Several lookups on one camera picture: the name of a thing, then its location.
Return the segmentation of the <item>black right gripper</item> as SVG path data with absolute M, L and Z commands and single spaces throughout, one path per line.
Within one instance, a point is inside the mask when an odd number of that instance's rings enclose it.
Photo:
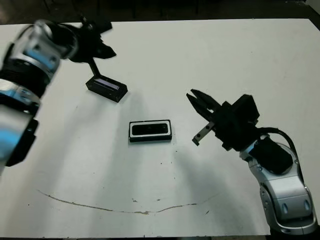
M 251 145 L 260 136 L 256 127 L 260 116 L 254 101 L 236 101 L 233 104 L 224 102 L 220 105 L 210 95 L 197 90 L 187 93 L 195 111 L 209 123 L 192 139 L 197 146 L 200 141 L 211 131 L 215 137 L 222 141 L 222 147 L 240 152 Z

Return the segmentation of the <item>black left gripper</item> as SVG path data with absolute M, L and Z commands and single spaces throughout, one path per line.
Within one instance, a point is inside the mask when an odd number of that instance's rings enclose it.
M 96 23 L 83 23 L 80 27 L 71 26 L 71 31 L 76 38 L 77 49 L 69 58 L 74 63 L 87 63 L 94 76 L 99 76 L 100 71 L 94 57 L 97 53 L 97 44 L 101 38 Z M 110 59 L 116 56 L 116 52 L 108 45 L 99 44 L 99 59 Z

